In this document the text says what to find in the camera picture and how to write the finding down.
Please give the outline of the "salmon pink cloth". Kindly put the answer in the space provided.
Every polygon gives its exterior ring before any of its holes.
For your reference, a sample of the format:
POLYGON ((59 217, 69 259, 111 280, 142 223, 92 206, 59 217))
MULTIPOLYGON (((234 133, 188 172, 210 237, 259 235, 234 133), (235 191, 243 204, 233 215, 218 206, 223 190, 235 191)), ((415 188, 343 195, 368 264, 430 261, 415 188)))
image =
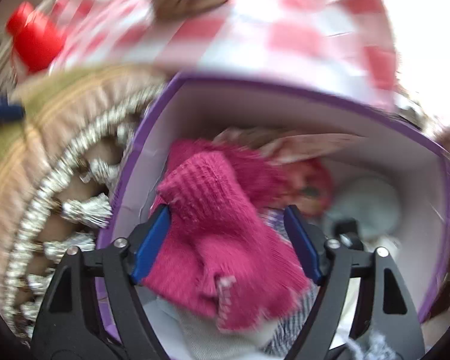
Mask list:
POLYGON ((281 194, 273 207, 284 209, 295 205, 307 218, 320 217, 330 206, 334 194, 332 175, 318 158, 282 164, 285 175, 281 194))

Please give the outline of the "purple cardboard box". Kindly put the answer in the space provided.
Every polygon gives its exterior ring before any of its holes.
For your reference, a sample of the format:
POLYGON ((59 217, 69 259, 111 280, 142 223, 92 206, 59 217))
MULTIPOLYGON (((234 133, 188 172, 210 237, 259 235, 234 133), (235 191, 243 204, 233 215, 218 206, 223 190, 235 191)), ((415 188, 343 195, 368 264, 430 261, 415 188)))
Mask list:
MULTIPOLYGON (((414 128, 370 107, 314 90, 256 80, 175 77, 153 102, 136 131, 114 190, 112 217, 98 236, 97 250, 120 237, 127 238, 137 225, 148 221, 159 205, 168 206, 158 196, 158 186, 163 181, 170 147, 176 140, 213 142, 230 127, 348 133, 366 138, 318 158, 334 182, 331 204, 341 187, 361 177, 382 178, 398 191, 401 201, 398 228, 371 241, 359 237, 364 251, 373 252, 379 247, 388 250, 404 279, 421 327, 450 255, 450 160, 438 144, 414 128)), ((284 211, 289 205, 276 209, 273 203, 262 209, 252 204, 262 222, 289 242, 295 252, 284 227, 284 211)), ((307 218, 301 213, 326 238, 337 239, 333 233, 328 236, 322 230, 323 214, 307 218)), ((311 288, 320 291, 305 277, 309 286, 297 309, 311 288)), ((282 319, 263 324, 279 323, 282 319)))

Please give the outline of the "red thermos jug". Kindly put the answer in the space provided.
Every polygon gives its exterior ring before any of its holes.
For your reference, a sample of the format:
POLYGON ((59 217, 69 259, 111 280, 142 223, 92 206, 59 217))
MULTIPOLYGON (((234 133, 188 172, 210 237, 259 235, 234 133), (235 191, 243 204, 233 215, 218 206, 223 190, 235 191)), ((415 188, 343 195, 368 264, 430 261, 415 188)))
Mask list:
POLYGON ((13 52, 29 73, 47 69, 65 46, 65 37, 54 22, 29 2, 16 8, 5 28, 12 38, 13 52))

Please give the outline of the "red white checkered tablecloth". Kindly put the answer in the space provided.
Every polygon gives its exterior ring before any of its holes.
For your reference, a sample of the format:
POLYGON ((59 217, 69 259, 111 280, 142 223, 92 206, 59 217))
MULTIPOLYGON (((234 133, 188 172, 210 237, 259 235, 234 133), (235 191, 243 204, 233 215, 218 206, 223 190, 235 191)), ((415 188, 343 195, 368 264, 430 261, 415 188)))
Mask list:
POLYGON ((228 0, 187 19, 157 22, 150 0, 55 0, 65 33, 52 70, 149 63, 276 77, 395 108, 397 56, 382 0, 228 0))

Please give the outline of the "black elastic band roll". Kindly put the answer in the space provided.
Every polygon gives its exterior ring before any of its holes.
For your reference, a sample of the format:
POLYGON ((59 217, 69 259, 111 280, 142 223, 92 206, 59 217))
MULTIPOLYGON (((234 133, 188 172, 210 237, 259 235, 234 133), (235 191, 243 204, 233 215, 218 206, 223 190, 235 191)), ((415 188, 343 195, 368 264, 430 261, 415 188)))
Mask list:
POLYGON ((355 219, 343 219, 334 223, 333 235, 344 246, 351 250, 364 250, 364 244, 359 237, 359 224, 355 219))

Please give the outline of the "striped velvet cushion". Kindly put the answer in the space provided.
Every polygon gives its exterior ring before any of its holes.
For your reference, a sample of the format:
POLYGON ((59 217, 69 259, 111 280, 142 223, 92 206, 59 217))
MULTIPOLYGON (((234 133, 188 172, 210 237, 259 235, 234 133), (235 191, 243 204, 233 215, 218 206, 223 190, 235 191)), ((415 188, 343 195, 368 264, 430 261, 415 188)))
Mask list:
POLYGON ((32 339, 65 250, 94 249, 140 121, 167 74, 144 64, 34 76, 6 99, 24 116, 0 122, 0 320, 32 339))

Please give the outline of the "light blue towel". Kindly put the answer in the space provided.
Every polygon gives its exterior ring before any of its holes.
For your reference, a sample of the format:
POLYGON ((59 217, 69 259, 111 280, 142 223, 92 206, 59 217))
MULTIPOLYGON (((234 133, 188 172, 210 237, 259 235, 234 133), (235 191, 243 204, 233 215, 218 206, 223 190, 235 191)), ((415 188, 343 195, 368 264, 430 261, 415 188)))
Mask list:
POLYGON ((354 220, 365 241, 393 233, 401 222, 398 191, 387 180, 361 177, 339 189, 322 215, 322 230, 331 236, 336 224, 354 220))

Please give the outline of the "magenta knit glove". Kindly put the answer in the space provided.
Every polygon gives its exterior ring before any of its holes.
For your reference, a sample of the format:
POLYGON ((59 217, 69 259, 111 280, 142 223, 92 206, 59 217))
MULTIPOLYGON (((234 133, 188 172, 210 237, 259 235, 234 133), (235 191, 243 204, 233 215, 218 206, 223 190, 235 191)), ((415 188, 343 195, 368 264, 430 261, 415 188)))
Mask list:
POLYGON ((168 302, 243 332, 297 309, 309 282, 220 152, 193 155, 158 186, 170 229, 140 282, 168 302))
POLYGON ((214 151, 226 158, 235 172, 238 184, 258 209, 272 204, 285 191, 284 172, 269 164, 257 150, 233 144, 215 144, 205 139, 176 140, 170 147, 162 179, 193 155, 214 151))

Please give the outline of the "floral white bow scrunchie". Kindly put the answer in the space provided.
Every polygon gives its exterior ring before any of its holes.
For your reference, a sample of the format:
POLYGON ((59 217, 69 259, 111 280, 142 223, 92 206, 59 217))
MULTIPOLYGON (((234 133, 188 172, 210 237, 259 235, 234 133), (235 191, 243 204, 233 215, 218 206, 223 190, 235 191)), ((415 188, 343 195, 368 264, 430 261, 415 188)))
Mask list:
POLYGON ((219 133, 213 143, 257 150, 273 164, 294 164, 334 154, 365 140, 364 136, 348 133, 303 133, 266 127, 229 127, 219 133))

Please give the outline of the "grey drawstring pouch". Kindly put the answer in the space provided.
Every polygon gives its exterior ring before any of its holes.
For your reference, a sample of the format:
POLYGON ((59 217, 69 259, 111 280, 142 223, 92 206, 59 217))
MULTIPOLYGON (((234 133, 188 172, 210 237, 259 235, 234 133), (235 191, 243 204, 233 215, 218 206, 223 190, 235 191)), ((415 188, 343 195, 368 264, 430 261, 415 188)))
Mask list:
POLYGON ((279 323, 257 330, 223 333, 215 322, 172 306, 162 298, 144 307, 166 352, 173 359, 269 359, 263 349, 272 342, 279 323))

